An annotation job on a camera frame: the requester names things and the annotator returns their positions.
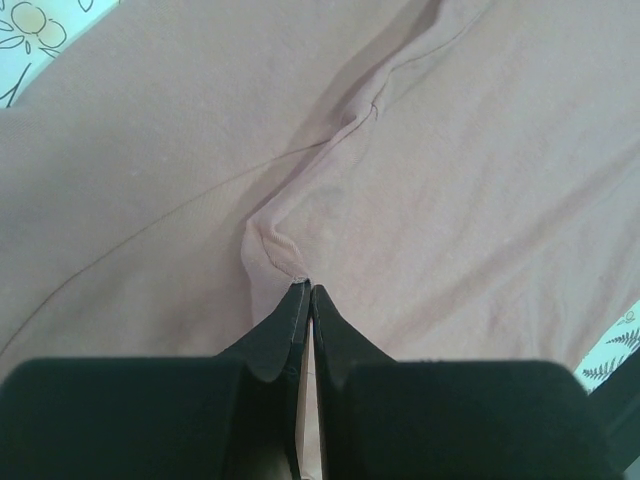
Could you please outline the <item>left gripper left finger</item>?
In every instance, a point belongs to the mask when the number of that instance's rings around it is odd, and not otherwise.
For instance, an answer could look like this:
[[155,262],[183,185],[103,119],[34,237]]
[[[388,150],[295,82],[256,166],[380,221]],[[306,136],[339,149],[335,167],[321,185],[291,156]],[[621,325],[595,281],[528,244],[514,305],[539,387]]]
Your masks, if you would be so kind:
[[297,479],[311,286],[206,357],[41,358],[1,385],[5,479]]

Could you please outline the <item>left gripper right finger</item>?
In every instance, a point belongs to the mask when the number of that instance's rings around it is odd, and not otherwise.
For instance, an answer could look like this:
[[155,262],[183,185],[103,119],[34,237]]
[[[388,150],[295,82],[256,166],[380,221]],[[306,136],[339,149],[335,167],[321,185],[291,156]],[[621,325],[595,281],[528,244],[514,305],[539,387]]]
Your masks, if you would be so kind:
[[392,359],[325,288],[311,317],[327,479],[616,479],[573,375],[553,362]]

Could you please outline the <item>pink t shirt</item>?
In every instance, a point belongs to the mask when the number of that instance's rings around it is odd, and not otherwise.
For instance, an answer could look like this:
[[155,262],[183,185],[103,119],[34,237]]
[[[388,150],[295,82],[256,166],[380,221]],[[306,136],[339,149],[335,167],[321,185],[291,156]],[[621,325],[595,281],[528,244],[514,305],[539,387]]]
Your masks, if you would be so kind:
[[3,478],[623,477],[637,2],[95,8],[1,5]]

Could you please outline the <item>floral table mat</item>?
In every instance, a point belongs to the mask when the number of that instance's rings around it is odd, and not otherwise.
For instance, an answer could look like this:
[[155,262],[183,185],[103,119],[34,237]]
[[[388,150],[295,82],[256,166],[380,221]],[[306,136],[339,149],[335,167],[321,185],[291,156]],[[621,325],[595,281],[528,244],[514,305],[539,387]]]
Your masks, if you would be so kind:
[[215,354],[300,280],[577,367],[639,297],[638,3],[2,3],[3,371]]

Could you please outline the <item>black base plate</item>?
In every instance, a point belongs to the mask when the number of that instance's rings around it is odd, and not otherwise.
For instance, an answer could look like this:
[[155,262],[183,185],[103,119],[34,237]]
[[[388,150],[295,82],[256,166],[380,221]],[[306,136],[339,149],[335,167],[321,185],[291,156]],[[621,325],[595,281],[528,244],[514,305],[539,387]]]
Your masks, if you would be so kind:
[[639,461],[639,351],[625,359],[589,369],[590,399],[608,439],[608,472],[592,471],[579,479],[623,479]]

